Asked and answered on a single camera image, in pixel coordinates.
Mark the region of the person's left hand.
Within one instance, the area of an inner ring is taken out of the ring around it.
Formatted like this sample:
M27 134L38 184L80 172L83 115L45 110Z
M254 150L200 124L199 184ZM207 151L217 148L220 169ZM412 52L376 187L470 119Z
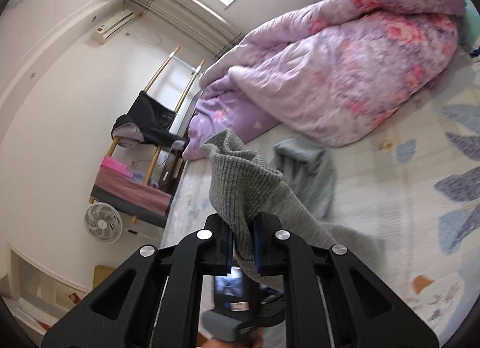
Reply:
M262 348L264 344L264 330L262 328L257 329L255 334L253 335L253 341L247 345L241 342L227 342L218 340L216 338L212 338L206 341L202 348L247 348L247 347L254 347L254 348Z

